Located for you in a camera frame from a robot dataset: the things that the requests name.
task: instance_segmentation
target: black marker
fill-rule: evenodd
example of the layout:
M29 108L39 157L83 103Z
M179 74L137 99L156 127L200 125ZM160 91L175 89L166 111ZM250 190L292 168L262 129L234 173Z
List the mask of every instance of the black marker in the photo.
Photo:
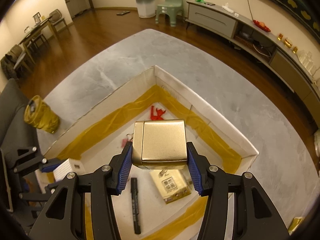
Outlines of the black marker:
M132 200L132 216L134 233L141 234L139 223L139 205L138 205L138 180L137 178L131 178L131 200Z

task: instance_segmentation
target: metallic gold case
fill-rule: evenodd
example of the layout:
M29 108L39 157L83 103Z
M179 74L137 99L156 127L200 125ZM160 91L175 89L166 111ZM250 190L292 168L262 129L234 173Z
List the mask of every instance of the metallic gold case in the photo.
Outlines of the metallic gold case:
M132 164L141 169L177 170L187 165L184 120L136 121Z

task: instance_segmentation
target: white ribbed block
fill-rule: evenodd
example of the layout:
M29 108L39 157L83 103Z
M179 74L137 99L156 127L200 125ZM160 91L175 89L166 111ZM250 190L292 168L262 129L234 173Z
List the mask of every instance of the white ribbed block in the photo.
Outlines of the white ribbed block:
M67 159L53 171L54 178L56 181L62 180L69 172L75 172L78 175L83 175L85 174L85 169L81 161Z

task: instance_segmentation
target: green object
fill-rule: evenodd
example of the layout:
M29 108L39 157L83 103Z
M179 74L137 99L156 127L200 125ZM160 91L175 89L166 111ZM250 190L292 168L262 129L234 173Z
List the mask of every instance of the green object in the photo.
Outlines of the green object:
M165 0L163 4L158 4L156 12L156 24L159 23L159 14L167 14L170 17L170 26L176 26L176 15L182 12L184 20L183 0Z

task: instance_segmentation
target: drawer handle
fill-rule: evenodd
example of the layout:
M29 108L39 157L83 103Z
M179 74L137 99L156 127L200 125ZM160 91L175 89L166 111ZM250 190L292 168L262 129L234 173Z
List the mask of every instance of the drawer handle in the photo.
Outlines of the drawer handle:
M195 13L195 14L196 14L196 15L199 15L200 17L203 17L203 18L209 18L210 20L215 20L216 22L220 22L221 24L227 26L224 22L221 22L221 21L219 21L219 20L217 20L217 19L211 18L211 17L209 17L209 16L207 16L207 15L204 15L204 14L201 14L201 13Z

